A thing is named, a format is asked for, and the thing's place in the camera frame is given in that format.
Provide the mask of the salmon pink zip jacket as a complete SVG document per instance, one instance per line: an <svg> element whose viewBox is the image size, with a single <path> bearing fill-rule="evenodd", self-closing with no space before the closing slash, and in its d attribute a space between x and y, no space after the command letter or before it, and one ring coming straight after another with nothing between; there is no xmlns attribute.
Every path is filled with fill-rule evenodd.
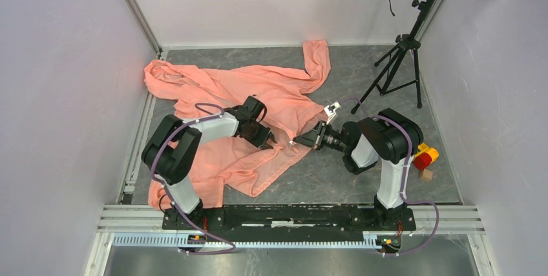
<svg viewBox="0 0 548 276"><path fill-rule="evenodd" d="M232 70L174 65L160 60L144 69L144 82L155 97L174 101L179 118L199 118L197 103L216 112L254 96L267 108L262 123L275 136L271 149L260 150L242 138L221 138L198 148L190 181L206 208L223 204L225 186L258 196L309 152L290 141L309 131L326 114L308 97L327 79L331 64L325 41L303 44L304 68L250 65Z"/></svg>

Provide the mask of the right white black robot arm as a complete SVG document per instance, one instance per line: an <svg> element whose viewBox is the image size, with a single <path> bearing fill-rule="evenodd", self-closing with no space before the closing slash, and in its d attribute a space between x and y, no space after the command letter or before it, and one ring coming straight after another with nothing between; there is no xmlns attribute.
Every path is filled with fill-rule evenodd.
<svg viewBox="0 0 548 276"><path fill-rule="evenodd" d="M346 122L339 131L319 121L292 140L314 150L327 147L342 152L346 170L355 175L381 162L381 183L375 196L380 207L373 212L374 223L381 229L399 222L397 208L406 204L408 170L423 141L418 124L390 108L358 122Z"/></svg>

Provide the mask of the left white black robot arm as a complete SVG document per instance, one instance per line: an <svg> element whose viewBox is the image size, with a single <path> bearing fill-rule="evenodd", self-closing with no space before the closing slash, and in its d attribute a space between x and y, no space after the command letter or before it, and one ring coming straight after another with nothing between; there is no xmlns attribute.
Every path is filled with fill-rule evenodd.
<svg viewBox="0 0 548 276"><path fill-rule="evenodd" d="M187 229L195 229L203 221L203 203L189 178L201 145L221 138L240 137L265 150L272 149L276 142L272 130L260 123L267 108L253 96L248 96L242 105L229 108L212 103L195 105L199 110L203 106L217 108L219 113L187 120L173 114L164 117L141 153L151 178L164 186L165 194L179 212L178 220Z"/></svg>

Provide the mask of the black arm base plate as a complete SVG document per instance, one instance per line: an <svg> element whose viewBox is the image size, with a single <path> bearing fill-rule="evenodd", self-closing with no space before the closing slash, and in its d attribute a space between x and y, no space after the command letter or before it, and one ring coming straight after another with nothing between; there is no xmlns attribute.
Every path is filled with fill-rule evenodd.
<svg viewBox="0 0 548 276"><path fill-rule="evenodd" d="M194 211L200 228L231 242L350 242L364 232L413 231L413 211L372 204L224 205Z"/></svg>

